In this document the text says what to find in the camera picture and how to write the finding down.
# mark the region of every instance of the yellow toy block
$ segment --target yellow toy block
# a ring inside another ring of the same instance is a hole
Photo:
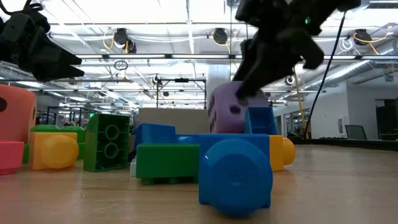
[[[296,149],[290,139],[283,136],[269,136],[269,158],[272,171],[283,171],[284,166],[293,163]]]
[[[77,133],[30,133],[32,170],[63,169],[75,165],[79,154]]]

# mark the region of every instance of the green toy block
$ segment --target green toy block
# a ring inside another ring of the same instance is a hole
[[[128,116],[94,114],[86,128],[84,170],[100,172],[128,166]]]
[[[140,144],[136,177],[142,184],[198,182],[199,144]]]
[[[77,143],[79,145],[79,156],[77,159],[83,159],[85,146],[85,129],[79,126],[65,126],[60,129],[57,125],[52,124],[38,124],[34,126],[31,132],[39,133],[77,133]]]
[[[29,163],[29,144],[25,144],[24,146],[24,156],[22,157],[22,163],[23,164]]]

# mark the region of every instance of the orange toy block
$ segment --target orange toy block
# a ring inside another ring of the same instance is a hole
[[[296,149],[290,139],[283,136],[269,136],[269,157],[272,171],[283,171],[296,157]]]
[[[28,144],[36,122],[36,96],[23,88],[0,84],[0,140]]]
[[[31,133],[29,147],[32,170],[73,167],[79,154],[77,133]]]
[[[22,166],[23,142],[0,140],[0,175],[11,174]]]

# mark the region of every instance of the chair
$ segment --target chair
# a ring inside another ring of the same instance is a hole
[[[347,124],[346,132],[348,139],[368,140],[362,125]]]

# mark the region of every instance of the wooden surface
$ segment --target wooden surface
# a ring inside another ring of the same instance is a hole
[[[272,205],[231,220],[199,205],[196,184],[141,186],[129,171],[20,170],[0,176],[0,223],[398,223],[398,153],[299,146],[274,174]]]

